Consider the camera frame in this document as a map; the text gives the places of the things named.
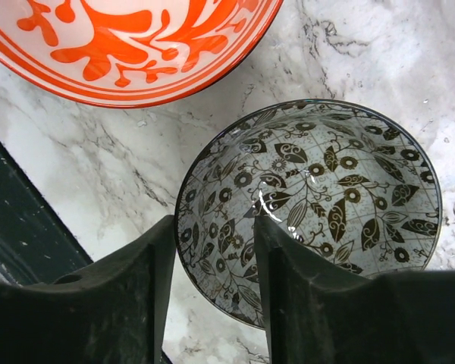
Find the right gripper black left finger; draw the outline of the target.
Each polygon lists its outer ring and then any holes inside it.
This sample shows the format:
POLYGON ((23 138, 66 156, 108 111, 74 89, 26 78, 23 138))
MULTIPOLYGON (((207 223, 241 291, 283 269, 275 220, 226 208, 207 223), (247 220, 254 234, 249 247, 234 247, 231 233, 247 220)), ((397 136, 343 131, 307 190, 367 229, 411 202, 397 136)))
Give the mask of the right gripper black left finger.
POLYGON ((51 284, 0 282, 0 363, 160 363, 175 257, 168 215, 51 284))

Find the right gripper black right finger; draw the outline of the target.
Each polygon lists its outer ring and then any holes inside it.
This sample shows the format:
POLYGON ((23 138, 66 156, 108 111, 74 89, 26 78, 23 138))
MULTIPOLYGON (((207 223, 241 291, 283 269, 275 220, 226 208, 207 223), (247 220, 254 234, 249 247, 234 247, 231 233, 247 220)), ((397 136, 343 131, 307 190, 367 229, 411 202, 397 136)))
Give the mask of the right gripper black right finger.
POLYGON ((271 362, 455 363, 455 271, 369 280, 270 218, 257 218, 253 233, 271 362))

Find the orange floral bowl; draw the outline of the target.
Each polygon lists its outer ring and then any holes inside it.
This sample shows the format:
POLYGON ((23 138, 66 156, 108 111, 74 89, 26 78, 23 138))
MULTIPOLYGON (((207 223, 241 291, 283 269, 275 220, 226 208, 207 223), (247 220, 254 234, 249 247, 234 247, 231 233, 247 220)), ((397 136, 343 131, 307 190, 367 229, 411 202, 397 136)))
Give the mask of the orange floral bowl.
POLYGON ((0 1, 0 62, 57 96, 161 105, 229 74, 279 1, 0 1))

